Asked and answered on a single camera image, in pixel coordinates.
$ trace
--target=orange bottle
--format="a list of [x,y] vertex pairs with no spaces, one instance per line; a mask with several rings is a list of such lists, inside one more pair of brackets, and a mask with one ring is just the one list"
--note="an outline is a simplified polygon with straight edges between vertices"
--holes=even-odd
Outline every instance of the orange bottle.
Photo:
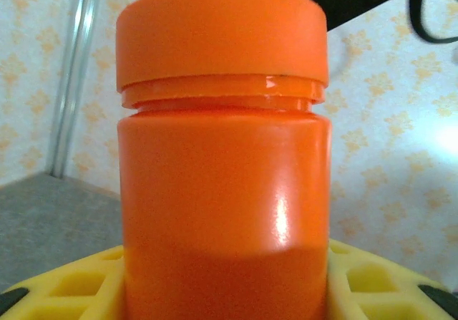
[[325,319],[326,19],[139,0],[117,23],[129,320]]

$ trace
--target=cylindrical container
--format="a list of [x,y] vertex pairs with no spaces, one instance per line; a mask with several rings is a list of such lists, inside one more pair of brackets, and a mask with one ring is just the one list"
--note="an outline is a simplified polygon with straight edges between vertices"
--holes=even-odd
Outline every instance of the cylindrical container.
[[324,319],[326,19],[310,0],[139,0],[117,23],[129,320]]

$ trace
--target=bottle body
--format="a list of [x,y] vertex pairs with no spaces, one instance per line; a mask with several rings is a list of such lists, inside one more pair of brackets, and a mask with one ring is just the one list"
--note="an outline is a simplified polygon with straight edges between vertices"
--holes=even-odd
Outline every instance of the bottle body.
[[330,123],[265,100],[120,122],[130,320],[324,319]]

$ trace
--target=bottle neck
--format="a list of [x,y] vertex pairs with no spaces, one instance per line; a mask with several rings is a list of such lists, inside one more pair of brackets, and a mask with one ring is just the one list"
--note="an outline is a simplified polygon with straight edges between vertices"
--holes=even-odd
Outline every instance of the bottle neck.
[[299,77],[211,75],[139,82],[122,90],[124,107],[139,112],[219,108],[311,111],[323,85]]

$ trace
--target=yellow object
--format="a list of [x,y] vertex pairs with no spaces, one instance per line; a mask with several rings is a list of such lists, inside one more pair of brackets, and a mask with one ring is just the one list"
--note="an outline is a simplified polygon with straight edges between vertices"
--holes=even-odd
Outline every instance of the yellow object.
[[[331,241],[327,320],[453,320],[417,287],[439,283]],[[18,283],[30,292],[1,320],[125,320],[122,246]]]

